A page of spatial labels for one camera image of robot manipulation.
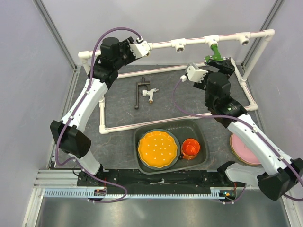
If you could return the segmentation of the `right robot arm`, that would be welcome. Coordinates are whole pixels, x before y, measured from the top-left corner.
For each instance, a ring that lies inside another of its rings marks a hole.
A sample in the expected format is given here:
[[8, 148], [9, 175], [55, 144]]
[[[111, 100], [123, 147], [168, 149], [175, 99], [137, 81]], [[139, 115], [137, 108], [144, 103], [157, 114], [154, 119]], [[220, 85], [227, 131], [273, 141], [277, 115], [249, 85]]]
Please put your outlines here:
[[230, 95], [230, 76], [235, 72], [231, 60], [209, 60], [217, 72], [189, 64], [188, 79], [194, 87], [204, 90], [205, 106], [211, 116], [236, 135], [260, 161], [261, 167], [227, 162], [220, 167], [217, 181], [222, 186], [241, 182], [258, 187], [276, 201], [298, 183], [302, 183], [303, 161], [293, 159], [277, 147], [254, 123], [246, 109]]

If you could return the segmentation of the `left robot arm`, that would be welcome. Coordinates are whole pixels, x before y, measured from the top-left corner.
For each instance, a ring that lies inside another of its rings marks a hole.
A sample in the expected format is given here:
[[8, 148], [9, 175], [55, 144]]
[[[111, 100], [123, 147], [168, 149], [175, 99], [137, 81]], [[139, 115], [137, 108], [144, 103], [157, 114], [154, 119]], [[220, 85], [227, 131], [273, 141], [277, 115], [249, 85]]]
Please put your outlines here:
[[90, 151], [91, 140], [84, 134], [86, 124], [95, 106], [118, 77], [118, 71], [125, 65], [144, 57], [150, 51], [148, 43], [131, 37], [119, 41], [115, 37], [105, 38], [100, 44], [100, 55], [92, 55], [88, 79], [72, 108], [60, 120], [51, 123], [51, 132], [56, 150], [62, 150], [71, 160], [80, 163], [89, 172], [87, 180], [93, 186], [104, 181], [101, 164]]

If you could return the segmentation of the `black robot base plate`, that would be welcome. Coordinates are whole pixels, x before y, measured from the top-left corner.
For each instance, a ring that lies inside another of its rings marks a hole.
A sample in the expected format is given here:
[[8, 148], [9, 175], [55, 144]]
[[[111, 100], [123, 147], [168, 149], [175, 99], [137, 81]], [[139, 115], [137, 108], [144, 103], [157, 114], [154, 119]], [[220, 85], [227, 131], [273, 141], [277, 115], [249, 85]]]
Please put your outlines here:
[[107, 186], [110, 183], [121, 185], [128, 190], [130, 187], [152, 185], [186, 185], [210, 187], [241, 187], [243, 183], [234, 183], [215, 170], [180, 170], [169, 173], [147, 175], [138, 169], [101, 170], [96, 175], [84, 171], [78, 173], [78, 186]]

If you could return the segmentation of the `green plastic water faucet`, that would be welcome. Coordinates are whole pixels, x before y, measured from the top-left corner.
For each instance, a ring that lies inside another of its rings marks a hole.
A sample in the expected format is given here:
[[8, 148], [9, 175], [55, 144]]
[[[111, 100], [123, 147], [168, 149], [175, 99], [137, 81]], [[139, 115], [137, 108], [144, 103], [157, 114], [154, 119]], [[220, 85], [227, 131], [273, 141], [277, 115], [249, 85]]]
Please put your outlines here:
[[208, 55], [204, 58], [204, 62], [206, 64], [209, 64], [210, 62], [223, 62], [226, 60], [229, 60], [230, 58], [222, 57], [219, 50], [218, 50], [218, 44], [212, 44], [210, 46], [210, 49], [213, 51], [213, 55]]

